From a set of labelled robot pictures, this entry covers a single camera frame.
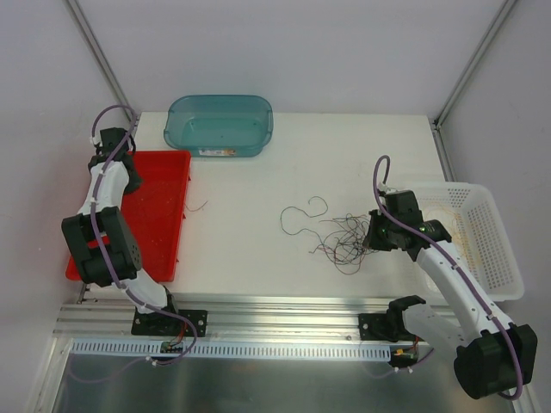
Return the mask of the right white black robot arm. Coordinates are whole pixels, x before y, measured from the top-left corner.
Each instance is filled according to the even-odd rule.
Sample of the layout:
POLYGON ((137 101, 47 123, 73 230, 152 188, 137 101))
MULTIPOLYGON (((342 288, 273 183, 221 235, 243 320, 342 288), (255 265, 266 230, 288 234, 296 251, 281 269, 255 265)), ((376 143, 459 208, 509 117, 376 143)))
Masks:
POLYGON ((426 220, 411 190, 375 190, 376 209, 364 246, 373 251, 400 250, 436 284, 455 314, 452 324, 425 299, 411 295, 391 301, 372 334, 395 342, 417 336, 451 359, 457 381, 473 399, 493 394, 521 397, 532 378, 537 336, 515 324, 490 300, 461 264, 452 237, 438 220, 426 220))

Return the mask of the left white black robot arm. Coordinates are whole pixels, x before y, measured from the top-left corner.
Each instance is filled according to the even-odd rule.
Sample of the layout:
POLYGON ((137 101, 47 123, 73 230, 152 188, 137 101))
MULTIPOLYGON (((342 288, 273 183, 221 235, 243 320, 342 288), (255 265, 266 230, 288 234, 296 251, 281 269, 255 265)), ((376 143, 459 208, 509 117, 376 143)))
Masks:
POLYGON ((141 249, 121 211, 123 197, 138 190, 135 144, 129 131, 112 127, 92 139, 90 187, 77 214, 61 229, 77 272, 86 284, 116 287, 136 307, 140 325, 163 335, 179 329, 181 314, 166 287, 145 271, 141 249))

